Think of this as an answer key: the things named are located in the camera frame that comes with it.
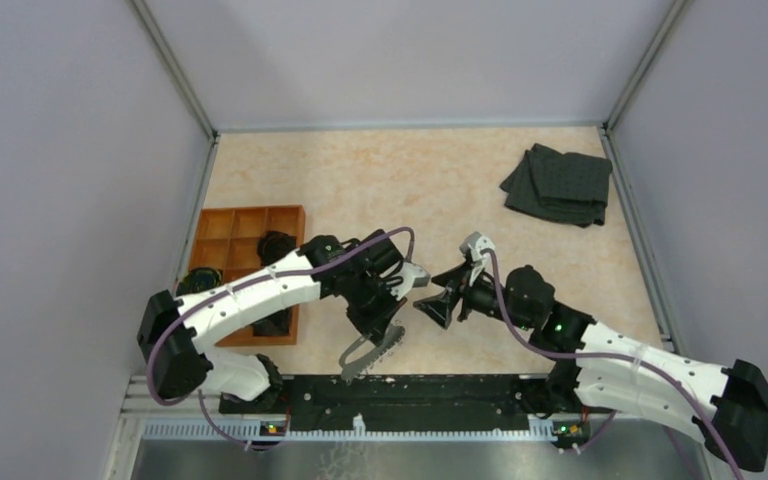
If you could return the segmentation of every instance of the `beige marble floor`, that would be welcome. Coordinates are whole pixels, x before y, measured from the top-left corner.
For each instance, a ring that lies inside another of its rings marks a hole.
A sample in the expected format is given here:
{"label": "beige marble floor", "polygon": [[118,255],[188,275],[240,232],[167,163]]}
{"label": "beige marble floor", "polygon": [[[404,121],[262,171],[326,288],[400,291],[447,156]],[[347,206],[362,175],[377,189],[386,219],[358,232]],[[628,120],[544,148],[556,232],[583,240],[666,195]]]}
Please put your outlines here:
{"label": "beige marble floor", "polygon": [[[499,182],[533,143],[604,156],[595,128],[489,128],[223,135],[205,208],[302,204],[307,238],[364,237],[377,228],[416,230],[414,260],[432,274],[461,261],[458,245],[478,230],[496,243],[503,275],[534,265],[556,297],[627,335],[657,345],[658,330],[616,192],[604,227],[581,229],[505,209]],[[405,238],[397,238],[404,246]],[[430,286],[413,299],[436,294]],[[405,306],[403,343],[371,373],[547,372],[504,324],[480,314],[444,331]],[[301,307],[299,343],[257,350],[283,373],[338,373],[357,332],[345,302]],[[249,353],[251,349],[238,349]]]}

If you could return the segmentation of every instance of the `serrated blade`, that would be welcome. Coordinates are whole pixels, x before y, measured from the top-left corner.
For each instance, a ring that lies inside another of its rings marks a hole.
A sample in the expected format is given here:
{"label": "serrated blade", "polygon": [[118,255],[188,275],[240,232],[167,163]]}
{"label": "serrated blade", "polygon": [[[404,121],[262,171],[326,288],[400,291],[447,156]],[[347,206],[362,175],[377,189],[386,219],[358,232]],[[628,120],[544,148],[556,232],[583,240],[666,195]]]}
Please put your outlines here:
{"label": "serrated blade", "polygon": [[366,337],[363,336],[358,338],[352,342],[351,345],[349,345],[349,348],[347,348],[342,355],[340,355],[338,362],[340,363],[340,367],[343,368],[340,376],[343,378],[343,380],[348,382],[355,377],[363,375],[363,373],[368,368],[372,367],[372,365],[380,360],[381,357],[390,351],[390,349],[398,345],[404,336],[405,327],[400,325],[390,325],[387,327],[387,331],[384,332],[384,339],[381,340],[380,345],[363,354],[360,358],[352,360],[351,362],[347,362],[346,360],[351,354],[356,352],[358,348],[369,341]]}

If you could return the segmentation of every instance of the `metal frame edge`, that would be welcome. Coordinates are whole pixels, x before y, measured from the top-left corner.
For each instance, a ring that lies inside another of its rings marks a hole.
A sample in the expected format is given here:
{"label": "metal frame edge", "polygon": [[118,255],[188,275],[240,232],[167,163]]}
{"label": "metal frame edge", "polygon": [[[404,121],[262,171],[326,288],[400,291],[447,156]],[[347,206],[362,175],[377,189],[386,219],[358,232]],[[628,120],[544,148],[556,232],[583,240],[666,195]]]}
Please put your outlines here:
{"label": "metal frame edge", "polygon": [[358,130],[446,130],[461,128],[547,128],[547,127],[598,127],[604,120],[491,120],[491,121],[369,121],[369,122],[330,122],[330,123],[294,123],[262,125],[259,127],[227,127],[219,132],[228,134],[246,133],[286,133],[286,132],[328,132]]}
{"label": "metal frame edge", "polygon": [[682,15],[687,11],[687,6],[693,3],[693,0],[673,0],[670,9],[667,11],[667,15],[658,27],[658,31],[655,33],[655,37],[646,47],[646,51],[643,53],[643,57],[631,74],[628,83],[623,88],[620,97],[617,99],[617,103],[614,104],[614,108],[611,109],[611,114],[605,121],[604,128],[611,132],[616,128],[622,119],[643,81],[646,79],[652,65],[654,65],[664,45],[670,38],[670,35],[675,31],[676,26],[682,18]]}
{"label": "metal frame edge", "polygon": [[184,74],[184,69],[181,68],[181,64],[175,57],[172,47],[170,47],[169,43],[166,41],[166,37],[163,35],[163,31],[160,29],[157,21],[154,19],[154,15],[148,8],[146,1],[125,0],[125,2],[131,7],[134,16],[137,18],[140,25],[142,25],[146,35],[148,35],[155,53],[157,53],[166,73],[169,74],[169,78],[172,80],[172,84],[181,96],[181,100],[186,105],[187,110],[189,110],[190,114],[196,119],[204,134],[208,138],[214,139],[217,135],[216,129],[208,118],[207,112],[205,112],[192,84]]}
{"label": "metal frame edge", "polygon": [[685,343],[676,332],[677,329],[674,323],[675,308],[669,300],[664,280],[652,249],[652,243],[646,234],[644,220],[637,208],[637,201],[634,198],[634,190],[631,187],[628,171],[622,157],[617,153],[613,134],[603,126],[599,128],[599,137],[602,140],[605,155],[614,166],[612,175],[614,187],[617,190],[620,206],[628,225],[631,243],[637,256],[637,262],[640,265],[640,272],[643,274],[643,283],[646,285],[646,291],[649,294],[649,302],[652,304],[655,321],[658,323],[661,333],[664,334],[662,339],[672,342],[673,350],[676,353],[682,353],[685,351]]}
{"label": "metal frame edge", "polygon": [[178,254],[178,262],[174,265],[172,281],[170,282],[173,288],[177,281],[187,274],[187,265],[190,261],[190,248],[196,236],[196,228],[198,227],[201,209],[204,206],[204,199],[207,197],[207,187],[210,184],[213,165],[216,162],[216,154],[219,151],[220,138],[220,135],[216,135],[210,141],[207,157],[204,161],[203,168],[201,169],[198,186],[192,197],[190,197],[190,210],[187,215],[187,234],[184,237],[183,245]]}
{"label": "metal frame edge", "polygon": [[103,480],[130,480],[144,432],[145,420],[142,418],[119,418],[101,477]]}

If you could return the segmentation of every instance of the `white cable tie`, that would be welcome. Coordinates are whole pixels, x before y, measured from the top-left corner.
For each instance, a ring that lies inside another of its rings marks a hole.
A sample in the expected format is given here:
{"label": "white cable tie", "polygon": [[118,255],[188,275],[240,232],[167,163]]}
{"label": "white cable tie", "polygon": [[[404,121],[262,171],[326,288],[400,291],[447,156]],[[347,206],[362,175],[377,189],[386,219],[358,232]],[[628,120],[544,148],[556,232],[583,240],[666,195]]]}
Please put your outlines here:
{"label": "white cable tie", "polygon": [[649,346],[646,344],[638,344],[637,348],[635,348],[631,355],[634,357],[634,361],[631,362],[631,383],[634,385],[639,385],[638,379],[640,377],[640,364],[643,362],[643,356],[646,354],[646,350],[649,349]]}
{"label": "white cable tie", "polygon": [[240,305],[240,296],[237,294],[237,292],[234,291],[234,288],[231,286],[230,283],[225,284],[225,290],[228,291],[228,296],[231,298],[231,301],[233,301],[234,304],[237,305],[237,309],[242,311],[243,306]]}

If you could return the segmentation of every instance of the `wooden tray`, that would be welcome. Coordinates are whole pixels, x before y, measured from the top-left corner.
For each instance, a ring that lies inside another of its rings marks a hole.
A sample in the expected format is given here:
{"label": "wooden tray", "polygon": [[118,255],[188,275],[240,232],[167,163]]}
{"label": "wooden tray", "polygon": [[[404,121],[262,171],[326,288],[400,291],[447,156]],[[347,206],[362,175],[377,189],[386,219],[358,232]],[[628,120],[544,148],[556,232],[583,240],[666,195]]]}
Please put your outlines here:
{"label": "wooden tray", "polygon": [[[257,241],[268,230],[296,237],[304,243],[305,212],[301,205],[253,208],[218,208],[201,211],[190,269],[212,267],[222,271],[228,283],[261,269]],[[299,307],[292,308],[290,333],[283,337],[260,337],[246,327],[220,340],[220,347],[295,345],[299,329]]]}

